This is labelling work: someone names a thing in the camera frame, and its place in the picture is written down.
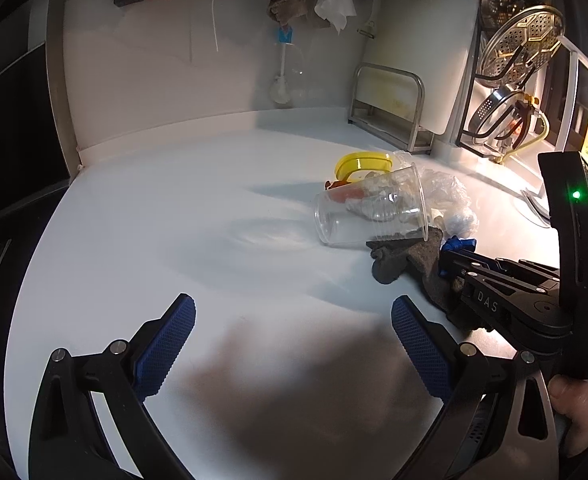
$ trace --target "white wall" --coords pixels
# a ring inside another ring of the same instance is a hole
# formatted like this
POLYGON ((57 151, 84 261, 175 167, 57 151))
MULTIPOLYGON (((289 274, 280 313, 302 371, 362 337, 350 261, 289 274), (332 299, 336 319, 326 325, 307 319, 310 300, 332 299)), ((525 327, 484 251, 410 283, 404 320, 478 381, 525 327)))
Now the white wall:
MULTIPOLYGON (((365 38, 358 16, 333 28, 292 22, 287 79, 295 107, 347 106, 365 38)), ((66 81, 81 149, 123 134, 231 112, 274 107, 269 86, 280 65, 277 24, 267 0, 149 0, 118 8, 111 0, 68 0, 66 81)))

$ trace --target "clear plastic cup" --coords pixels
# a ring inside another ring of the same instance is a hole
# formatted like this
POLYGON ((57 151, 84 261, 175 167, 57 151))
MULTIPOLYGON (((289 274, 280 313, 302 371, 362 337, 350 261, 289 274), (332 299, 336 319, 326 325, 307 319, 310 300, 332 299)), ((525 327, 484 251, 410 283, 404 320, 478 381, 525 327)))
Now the clear plastic cup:
POLYGON ((319 193, 316 229, 327 245, 427 240, 429 226, 416 165, 319 193))

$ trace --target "cutting board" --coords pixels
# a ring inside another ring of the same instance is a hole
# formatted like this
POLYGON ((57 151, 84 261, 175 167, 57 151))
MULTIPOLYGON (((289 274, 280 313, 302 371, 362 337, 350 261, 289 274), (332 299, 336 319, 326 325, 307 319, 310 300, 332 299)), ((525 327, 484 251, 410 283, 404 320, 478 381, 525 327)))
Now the cutting board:
MULTIPOLYGON (((418 74, 425 87, 421 127, 445 133, 472 44, 479 0, 382 0, 363 60, 418 74)), ((357 99, 413 120, 412 79, 365 69, 357 99)))

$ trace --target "human hand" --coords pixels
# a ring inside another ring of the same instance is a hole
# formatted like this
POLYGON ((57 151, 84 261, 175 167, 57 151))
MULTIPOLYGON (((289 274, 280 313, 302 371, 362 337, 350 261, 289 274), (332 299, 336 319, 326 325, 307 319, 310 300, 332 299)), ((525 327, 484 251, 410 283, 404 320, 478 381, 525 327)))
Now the human hand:
POLYGON ((556 375, 547 386, 552 407, 571 420, 564 453, 571 457, 588 447, 588 381, 556 375))

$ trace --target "yellow cable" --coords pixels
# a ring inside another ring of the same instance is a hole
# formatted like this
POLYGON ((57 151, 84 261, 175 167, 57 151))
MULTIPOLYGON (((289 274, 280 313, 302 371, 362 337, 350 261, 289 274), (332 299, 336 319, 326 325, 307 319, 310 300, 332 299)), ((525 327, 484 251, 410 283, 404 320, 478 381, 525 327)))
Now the yellow cable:
POLYGON ((505 161, 510 156, 514 156, 517 153, 522 152, 523 150, 526 150, 527 148, 533 146, 534 144, 545 140, 547 138, 547 135, 549 135, 549 119, 547 119, 547 116, 544 114, 542 110, 539 110, 539 117, 542 119, 542 133, 538 137, 536 137, 536 139, 528 140, 527 142, 524 142, 519 147, 517 147, 515 150, 509 150, 509 152, 505 153, 505 155, 497 157, 494 160, 494 162, 496 162, 497 164, 505 164, 505 161))

